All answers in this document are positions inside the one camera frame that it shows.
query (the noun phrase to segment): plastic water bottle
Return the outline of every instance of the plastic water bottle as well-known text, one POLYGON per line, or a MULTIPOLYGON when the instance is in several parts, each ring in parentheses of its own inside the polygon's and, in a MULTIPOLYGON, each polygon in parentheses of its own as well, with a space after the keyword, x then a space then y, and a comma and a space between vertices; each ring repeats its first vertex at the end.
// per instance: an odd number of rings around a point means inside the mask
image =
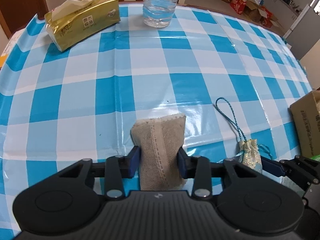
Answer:
POLYGON ((144 0, 143 17, 145 24, 163 28, 170 24, 178 0, 144 0))

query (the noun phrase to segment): tissue pack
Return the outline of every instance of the tissue pack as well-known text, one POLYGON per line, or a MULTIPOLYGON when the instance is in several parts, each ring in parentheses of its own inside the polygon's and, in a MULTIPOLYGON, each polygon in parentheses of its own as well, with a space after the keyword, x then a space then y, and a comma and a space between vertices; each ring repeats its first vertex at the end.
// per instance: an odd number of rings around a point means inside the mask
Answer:
POLYGON ((74 2, 66 4, 66 1, 59 6, 64 7, 58 14, 52 15, 51 11, 44 16, 47 33, 60 51, 120 21, 118 0, 73 1, 79 1, 84 7, 78 9, 81 5, 77 7, 74 2))

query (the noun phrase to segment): blue cord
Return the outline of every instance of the blue cord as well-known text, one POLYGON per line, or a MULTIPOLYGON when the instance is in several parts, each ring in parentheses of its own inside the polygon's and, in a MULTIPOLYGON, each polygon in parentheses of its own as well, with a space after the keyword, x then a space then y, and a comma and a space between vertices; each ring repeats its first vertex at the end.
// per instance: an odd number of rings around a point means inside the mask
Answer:
POLYGON ((221 97, 221 98, 218 98, 218 99, 216 100, 216 104, 213 105, 213 106, 217 109, 217 111, 218 111, 220 114, 222 114, 222 115, 224 116, 225 119, 227 119, 231 124, 233 124, 233 125, 235 126, 235 128, 236 128, 236 130, 237 130, 237 132, 238 132, 238 134, 239 134, 240 141, 242 141, 242 137, 241 137, 241 135, 242 135, 244 141, 246 142, 246 141, 247 141, 247 138, 245 137, 243 131, 240 129, 240 127, 239 127, 239 125, 238 125, 238 123, 237 123, 235 112, 233 111, 233 108, 232 108, 231 104, 229 103, 229 101, 226 100, 225 98, 222 98, 222 97, 221 97), (235 119, 235 121, 232 121, 229 117, 227 117, 227 116, 219 109, 219 107, 218 107, 218 101, 219 101, 220 99, 222 99, 222 100, 224 100, 224 101, 227 102, 227 104, 229 105, 229 107, 230 107, 230 109, 231 109, 231 112, 232 112, 232 114, 233 114, 233 118, 235 119))
MULTIPOLYGON (((237 123, 235 112, 233 111, 233 108, 232 108, 231 104, 229 103, 229 101, 228 101, 227 99, 221 97, 221 98, 218 98, 218 99, 216 100, 216 104, 213 105, 213 106, 217 109, 217 111, 218 111, 222 116, 224 116, 225 119, 228 120, 228 122, 230 122, 231 124, 233 124, 233 126, 236 128, 236 130, 237 130, 237 132, 238 132, 238 134, 239 134, 240 141, 242 140, 242 137, 241 137, 241 135, 242 135, 243 138, 244 138, 244 141, 247 142, 247 138, 246 138, 246 136, 244 135, 243 131, 240 129, 238 123, 237 123), (222 100, 224 100, 224 101, 227 102, 227 104, 229 105, 229 107, 230 107, 230 109, 231 109, 231 112, 232 112, 232 114, 233 114, 233 118, 235 119, 235 121, 232 121, 229 117, 227 117, 227 116, 219 109, 219 107, 218 107, 218 101, 219 101, 220 99, 222 99, 222 100)), ((258 148, 260 148, 260 149, 262 149, 264 152, 266 152, 266 153, 269 155, 270 159, 273 160, 273 157, 272 157, 271 152, 270 152, 270 148, 269 148, 268 146, 266 146, 266 145, 264 145, 264 144, 258 144, 257 146, 258 146, 258 148)), ((240 151, 235 157, 240 156, 240 155, 242 155, 243 153, 244 153, 244 151, 242 150, 242 151, 240 151)))

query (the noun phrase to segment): red gift bag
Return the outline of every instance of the red gift bag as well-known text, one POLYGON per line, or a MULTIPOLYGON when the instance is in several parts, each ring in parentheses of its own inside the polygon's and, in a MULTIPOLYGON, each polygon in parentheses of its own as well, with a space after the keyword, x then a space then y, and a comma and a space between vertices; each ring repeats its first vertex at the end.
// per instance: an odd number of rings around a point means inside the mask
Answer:
POLYGON ((266 19, 264 17, 261 18, 261 24, 267 28, 271 28, 273 26, 272 22, 269 19, 266 19))
POLYGON ((231 0, 230 6, 237 12, 237 14, 242 14, 246 0, 231 0))

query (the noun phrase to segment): plastic tablecloth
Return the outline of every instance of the plastic tablecloth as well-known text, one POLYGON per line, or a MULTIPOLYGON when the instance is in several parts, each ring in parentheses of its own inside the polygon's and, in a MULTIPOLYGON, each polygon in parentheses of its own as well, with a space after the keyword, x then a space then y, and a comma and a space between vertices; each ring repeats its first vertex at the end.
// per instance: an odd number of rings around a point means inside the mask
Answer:
MULTIPOLYGON (((278 35, 188 7, 178 6, 164 29, 143 23, 142 4, 120 5, 120 16, 62 53, 35 16, 4 63, 1 240, 19 231, 12 202, 20 191, 79 159, 128 154, 137 119, 185 113, 188 155, 216 162, 237 153, 237 133, 212 105, 225 97, 247 138, 275 159, 300 154, 288 107, 311 87, 278 35)), ((126 192, 139 188, 138 176, 124 183, 126 192)))

